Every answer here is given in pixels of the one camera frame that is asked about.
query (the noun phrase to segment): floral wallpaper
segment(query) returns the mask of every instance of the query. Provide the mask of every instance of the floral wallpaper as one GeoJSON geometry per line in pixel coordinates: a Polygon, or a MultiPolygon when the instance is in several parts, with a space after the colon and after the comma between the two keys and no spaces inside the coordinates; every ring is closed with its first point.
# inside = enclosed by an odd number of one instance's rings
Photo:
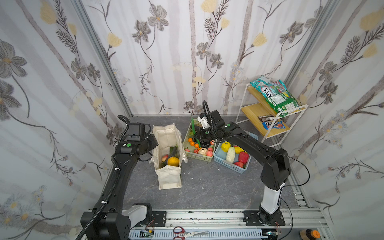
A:
{"type": "Polygon", "coordinates": [[[303,191],[339,240],[382,238],[383,53],[384,4],[340,1],[288,86],[310,107],[283,146],[309,168],[303,191]]]}
{"type": "Polygon", "coordinates": [[[247,83],[261,75],[284,81],[326,4],[82,2],[133,113],[186,115],[201,113],[203,100],[236,114],[247,83]]]}
{"type": "Polygon", "coordinates": [[[3,1],[0,15],[1,236],[73,239],[124,110],[70,2],[3,1]]]}

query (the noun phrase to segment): brown bottle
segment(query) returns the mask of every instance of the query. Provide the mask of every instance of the brown bottle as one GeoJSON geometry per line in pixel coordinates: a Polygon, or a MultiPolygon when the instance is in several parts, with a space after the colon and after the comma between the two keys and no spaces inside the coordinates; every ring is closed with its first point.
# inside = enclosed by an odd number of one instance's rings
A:
{"type": "Polygon", "coordinates": [[[320,236],[320,233],[316,230],[306,229],[306,230],[300,231],[300,237],[303,240],[316,240],[316,239],[320,238],[321,236],[320,236]]]}

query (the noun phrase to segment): white tote bag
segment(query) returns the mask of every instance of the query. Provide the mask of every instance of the white tote bag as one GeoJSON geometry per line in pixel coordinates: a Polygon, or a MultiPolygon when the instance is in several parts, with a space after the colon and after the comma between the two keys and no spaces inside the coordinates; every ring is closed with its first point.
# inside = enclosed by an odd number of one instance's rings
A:
{"type": "Polygon", "coordinates": [[[153,150],[153,156],[151,162],[155,166],[155,172],[159,179],[159,190],[180,188],[181,187],[181,163],[188,162],[185,150],[183,147],[183,141],[181,139],[181,133],[176,128],[175,124],[167,125],[165,127],[153,126],[153,134],[155,135],[159,145],[153,150]],[[166,165],[160,168],[161,158],[169,154],[169,148],[177,146],[179,155],[179,166],[166,165]]]}

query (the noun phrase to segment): lemon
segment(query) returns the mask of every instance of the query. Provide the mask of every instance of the lemon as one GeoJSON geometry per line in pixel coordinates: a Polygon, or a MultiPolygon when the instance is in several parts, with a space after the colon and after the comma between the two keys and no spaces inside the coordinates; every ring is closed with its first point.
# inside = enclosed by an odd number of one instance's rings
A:
{"type": "Polygon", "coordinates": [[[168,159],[168,165],[178,167],[179,166],[179,161],[180,160],[177,157],[170,157],[168,159]]]}

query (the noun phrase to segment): orange bottle cap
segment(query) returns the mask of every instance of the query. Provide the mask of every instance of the orange bottle cap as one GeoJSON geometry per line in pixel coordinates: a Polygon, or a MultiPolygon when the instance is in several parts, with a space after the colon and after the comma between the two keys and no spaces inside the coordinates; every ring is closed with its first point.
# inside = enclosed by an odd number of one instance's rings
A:
{"type": "Polygon", "coordinates": [[[313,236],[314,238],[320,238],[320,233],[316,230],[312,230],[311,231],[311,236],[313,236]]]}

